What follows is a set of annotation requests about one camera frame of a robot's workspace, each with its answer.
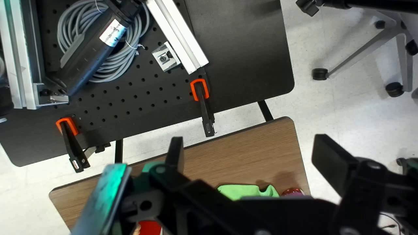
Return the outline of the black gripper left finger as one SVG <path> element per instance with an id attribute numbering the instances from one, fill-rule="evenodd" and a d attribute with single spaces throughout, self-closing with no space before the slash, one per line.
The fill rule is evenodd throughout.
<path id="1" fill-rule="evenodd" d="M 183 174 L 184 144 L 181 138 L 170 143 L 166 160 L 157 164 L 148 173 L 149 200 L 153 205 L 215 205 L 227 202 L 206 182 L 192 181 Z"/>

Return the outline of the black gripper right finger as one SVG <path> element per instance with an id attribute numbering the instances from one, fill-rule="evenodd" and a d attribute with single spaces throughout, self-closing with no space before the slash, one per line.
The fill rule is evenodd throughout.
<path id="1" fill-rule="evenodd" d="M 332 188 L 343 196 L 359 162 L 328 135 L 316 135 L 312 164 Z"/>

